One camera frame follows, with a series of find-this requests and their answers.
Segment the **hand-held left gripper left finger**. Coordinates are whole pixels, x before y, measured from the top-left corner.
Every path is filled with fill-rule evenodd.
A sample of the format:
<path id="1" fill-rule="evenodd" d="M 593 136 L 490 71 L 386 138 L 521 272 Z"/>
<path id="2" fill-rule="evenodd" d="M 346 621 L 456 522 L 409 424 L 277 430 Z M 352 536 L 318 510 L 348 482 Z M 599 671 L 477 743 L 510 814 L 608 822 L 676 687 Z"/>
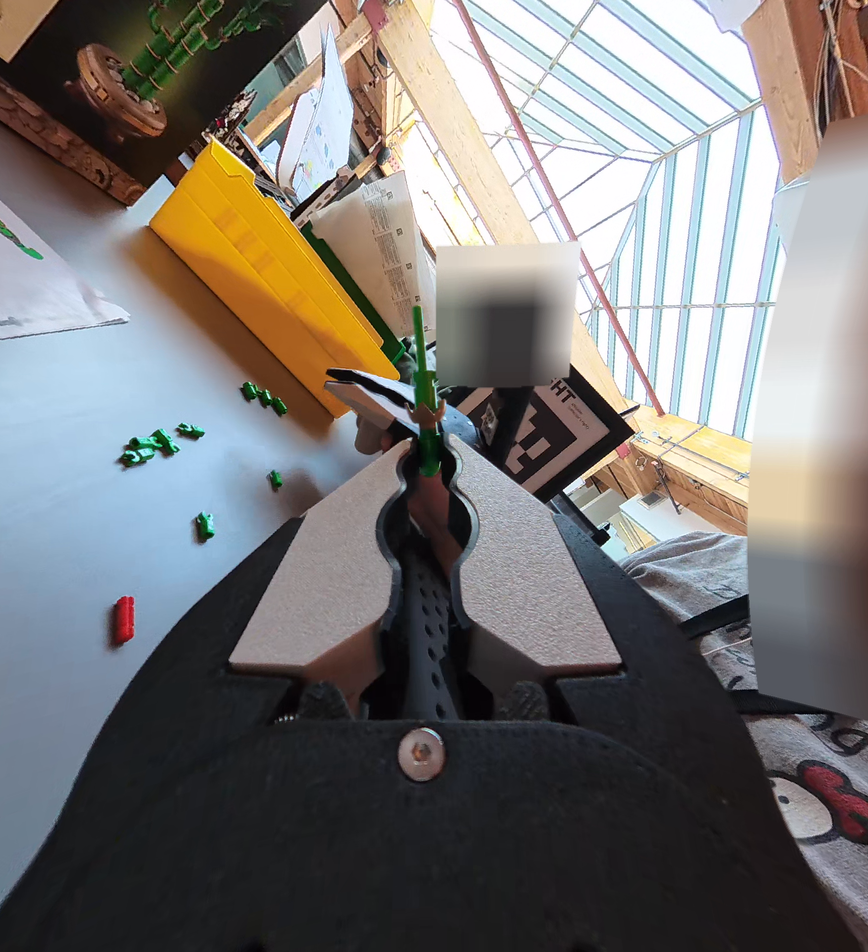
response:
<path id="1" fill-rule="evenodd" d="M 412 446 L 393 446 L 306 512 L 229 657 L 235 671 L 332 683 L 356 712 L 383 671 L 379 631 L 396 572 L 378 524 L 404 492 L 399 467 Z"/>

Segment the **white instruction sheet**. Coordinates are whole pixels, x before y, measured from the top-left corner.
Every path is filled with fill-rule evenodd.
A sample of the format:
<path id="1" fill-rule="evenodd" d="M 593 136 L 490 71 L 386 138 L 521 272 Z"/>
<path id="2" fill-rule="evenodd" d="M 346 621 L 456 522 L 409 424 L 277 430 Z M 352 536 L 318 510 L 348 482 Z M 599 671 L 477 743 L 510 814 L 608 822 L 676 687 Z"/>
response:
<path id="1" fill-rule="evenodd" d="M 354 106 L 329 29 L 321 34 L 321 58 L 321 87 L 297 99 L 276 166 L 279 186 L 299 202 L 348 165 Z"/>

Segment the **green plastic bin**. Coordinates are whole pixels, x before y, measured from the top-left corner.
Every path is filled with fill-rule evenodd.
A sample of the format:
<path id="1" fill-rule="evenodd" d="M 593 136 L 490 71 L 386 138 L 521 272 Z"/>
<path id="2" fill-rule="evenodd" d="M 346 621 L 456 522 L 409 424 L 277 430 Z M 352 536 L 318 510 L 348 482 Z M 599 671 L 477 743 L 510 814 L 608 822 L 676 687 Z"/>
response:
<path id="1" fill-rule="evenodd" d="M 380 335 L 380 350 L 390 363 L 396 365 L 404 356 L 405 348 L 401 339 L 396 338 L 393 331 L 383 321 L 371 301 L 351 277 L 341 260 L 332 252 L 330 246 L 313 232 L 311 222 L 306 223 L 300 233 L 321 258 L 323 264 L 335 277 L 341 287 L 348 294 L 362 316 L 370 326 Z"/>

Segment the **scattered green lego pieces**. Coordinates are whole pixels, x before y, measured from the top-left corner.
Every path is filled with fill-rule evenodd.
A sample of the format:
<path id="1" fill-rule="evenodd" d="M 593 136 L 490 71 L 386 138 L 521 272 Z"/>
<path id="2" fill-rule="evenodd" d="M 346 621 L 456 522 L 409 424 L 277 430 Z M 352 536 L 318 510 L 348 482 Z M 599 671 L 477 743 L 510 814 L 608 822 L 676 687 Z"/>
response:
<path id="1" fill-rule="evenodd" d="M 288 413 L 285 401 L 268 388 L 245 381 L 238 390 L 246 402 L 255 402 L 273 411 L 279 418 Z M 180 452 L 179 440 L 198 442 L 205 434 L 203 426 L 191 422 L 179 422 L 172 431 L 159 427 L 150 434 L 131 437 L 117 461 L 125 470 L 131 470 L 147 464 L 157 455 L 172 458 Z M 204 544 L 216 536 L 215 516 L 209 511 L 200 511 L 193 519 L 193 527 L 198 544 Z"/>

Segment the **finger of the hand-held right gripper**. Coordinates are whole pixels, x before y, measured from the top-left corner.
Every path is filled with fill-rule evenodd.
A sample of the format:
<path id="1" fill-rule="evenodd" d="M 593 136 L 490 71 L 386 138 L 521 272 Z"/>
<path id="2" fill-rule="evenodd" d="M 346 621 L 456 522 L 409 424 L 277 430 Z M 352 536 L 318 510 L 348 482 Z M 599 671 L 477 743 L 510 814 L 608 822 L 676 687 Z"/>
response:
<path id="1" fill-rule="evenodd" d="M 414 406 L 414 387 L 400 380 L 343 367 L 330 367 L 326 375 L 325 389 L 341 384 L 358 385 L 401 407 Z"/>
<path id="2" fill-rule="evenodd" d="M 328 392 L 366 421 L 392 433 L 417 437 L 419 428 L 411 419 L 414 397 L 407 386 L 329 386 Z"/>

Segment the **black lego box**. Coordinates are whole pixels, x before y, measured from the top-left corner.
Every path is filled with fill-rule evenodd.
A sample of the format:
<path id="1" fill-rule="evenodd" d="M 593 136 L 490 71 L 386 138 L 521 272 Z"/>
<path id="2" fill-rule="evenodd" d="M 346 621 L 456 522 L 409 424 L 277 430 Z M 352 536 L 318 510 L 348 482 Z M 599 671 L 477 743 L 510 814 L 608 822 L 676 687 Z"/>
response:
<path id="1" fill-rule="evenodd" d="M 130 207 L 315 1 L 0 1 L 0 123 Z"/>

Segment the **green lego bamboo stem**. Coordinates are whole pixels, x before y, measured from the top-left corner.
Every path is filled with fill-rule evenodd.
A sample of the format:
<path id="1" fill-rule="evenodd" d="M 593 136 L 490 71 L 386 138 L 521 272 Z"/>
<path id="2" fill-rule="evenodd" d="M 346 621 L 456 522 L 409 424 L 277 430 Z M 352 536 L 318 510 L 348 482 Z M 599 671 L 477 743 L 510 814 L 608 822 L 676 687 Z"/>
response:
<path id="1" fill-rule="evenodd" d="M 416 369 L 413 375 L 415 408 L 410 412 L 410 416 L 418 427 L 419 474 L 426 478 L 433 478 L 440 474 L 442 446 L 440 422 L 446 411 L 446 405 L 439 397 L 436 374 L 428 368 L 423 314 L 420 305 L 413 306 L 412 318 L 416 348 Z"/>

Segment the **person's right hand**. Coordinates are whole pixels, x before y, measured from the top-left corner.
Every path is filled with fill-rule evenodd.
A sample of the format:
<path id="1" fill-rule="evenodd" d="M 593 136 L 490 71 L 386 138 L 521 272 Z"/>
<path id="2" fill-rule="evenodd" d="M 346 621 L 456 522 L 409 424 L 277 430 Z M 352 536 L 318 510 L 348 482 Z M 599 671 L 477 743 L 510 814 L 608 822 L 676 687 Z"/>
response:
<path id="1" fill-rule="evenodd" d="M 472 524 L 464 504 L 451 492 L 442 474 L 418 474 L 411 482 L 408 511 L 427 538 L 446 581 L 471 540 Z"/>

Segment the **grey printed shirt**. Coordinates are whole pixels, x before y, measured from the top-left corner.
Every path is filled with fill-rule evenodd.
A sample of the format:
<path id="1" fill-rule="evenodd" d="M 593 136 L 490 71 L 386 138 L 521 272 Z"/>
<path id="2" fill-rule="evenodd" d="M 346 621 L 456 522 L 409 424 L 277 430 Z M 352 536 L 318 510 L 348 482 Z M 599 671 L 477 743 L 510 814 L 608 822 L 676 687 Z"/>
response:
<path id="1" fill-rule="evenodd" d="M 748 594 L 745 537 L 693 532 L 618 565 L 677 623 Z M 812 873 L 868 950 L 868 721 L 746 716 L 775 802 Z"/>

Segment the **yellow plastic bin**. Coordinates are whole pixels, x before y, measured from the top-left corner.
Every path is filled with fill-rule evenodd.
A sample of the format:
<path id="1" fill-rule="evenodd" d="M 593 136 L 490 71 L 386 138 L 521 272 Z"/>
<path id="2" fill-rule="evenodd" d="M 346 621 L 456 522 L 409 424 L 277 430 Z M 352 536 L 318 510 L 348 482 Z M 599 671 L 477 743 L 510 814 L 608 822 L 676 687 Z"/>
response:
<path id="1" fill-rule="evenodd" d="M 397 381 L 363 316 L 250 168 L 217 140 L 199 154 L 151 228 L 334 418 L 330 368 Z"/>

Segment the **white printed plastic bag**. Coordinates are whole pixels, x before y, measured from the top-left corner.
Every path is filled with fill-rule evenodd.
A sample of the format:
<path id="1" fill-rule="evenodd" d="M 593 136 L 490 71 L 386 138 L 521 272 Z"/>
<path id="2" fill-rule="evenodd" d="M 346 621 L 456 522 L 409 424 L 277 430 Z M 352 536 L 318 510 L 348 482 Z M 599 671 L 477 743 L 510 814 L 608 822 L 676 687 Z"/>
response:
<path id="1" fill-rule="evenodd" d="M 362 185 L 315 212 L 311 224 L 396 337 L 414 334 L 413 308 L 419 306 L 425 340 L 436 339 L 436 271 L 416 224 L 406 173 Z"/>

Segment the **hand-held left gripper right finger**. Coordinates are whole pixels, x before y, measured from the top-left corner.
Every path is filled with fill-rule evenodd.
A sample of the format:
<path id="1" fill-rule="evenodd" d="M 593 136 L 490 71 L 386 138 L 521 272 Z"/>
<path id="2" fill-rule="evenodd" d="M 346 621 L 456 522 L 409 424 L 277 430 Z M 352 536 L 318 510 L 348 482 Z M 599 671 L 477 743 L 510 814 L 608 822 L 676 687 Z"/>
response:
<path id="1" fill-rule="evenodd" d="M 551 510 L 458 438 L 445 447 L 472 519 L 452 579 L 470 674 L 499 700 L 517 682 L 618 673 L 618 649 Z"/>

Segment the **white instruction booklet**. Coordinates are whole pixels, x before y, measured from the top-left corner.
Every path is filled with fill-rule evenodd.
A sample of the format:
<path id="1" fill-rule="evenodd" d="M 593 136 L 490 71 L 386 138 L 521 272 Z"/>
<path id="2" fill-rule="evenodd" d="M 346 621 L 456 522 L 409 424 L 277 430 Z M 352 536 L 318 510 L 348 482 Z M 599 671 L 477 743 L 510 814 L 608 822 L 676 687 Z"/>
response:
<path id="1" fill-rule="evenodd" d="M 0 340 L 128 319 L 0 200 Z"/>

